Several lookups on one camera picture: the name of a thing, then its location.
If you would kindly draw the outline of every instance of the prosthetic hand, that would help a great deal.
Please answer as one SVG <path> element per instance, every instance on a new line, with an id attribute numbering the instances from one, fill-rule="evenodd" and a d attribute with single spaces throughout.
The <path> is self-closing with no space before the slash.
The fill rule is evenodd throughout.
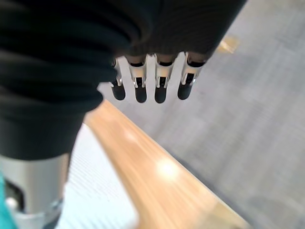
<path id="1" fill-rule="evenodd" d="M 98 84 L 125 97 L 116 57 L 126 57 L 143 103 L 146 55 L 154 55 L 162 103 L 185 52 L 178 97 L 186 99 L 244 2 L 0 0 L 0 169 L 17 226 L 55 227 L 76 135 L 102 102 Z"/>

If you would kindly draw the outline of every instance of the gray carpet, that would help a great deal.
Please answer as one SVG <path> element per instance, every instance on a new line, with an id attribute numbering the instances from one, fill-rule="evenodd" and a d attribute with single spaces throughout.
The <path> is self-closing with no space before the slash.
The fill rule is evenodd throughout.
<path id="1" fill-rule="evenodd" d="M 175 63 L 163 104 L 105 97 L 258 229 L 305 228 L 305 0 L 249 0 L 228 35 L 234 54 L 215 53 L 180 101 Z"/>

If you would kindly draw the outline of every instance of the wooden surface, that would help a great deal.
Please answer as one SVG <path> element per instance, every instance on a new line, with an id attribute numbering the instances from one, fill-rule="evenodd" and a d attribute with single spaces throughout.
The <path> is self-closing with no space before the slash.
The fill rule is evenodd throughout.
<path id="1" fill-rule="evenodd" d="M 108 101 L 89 113 L 133 200 L 138 229 L 245 229 L 247 223 Z"/>

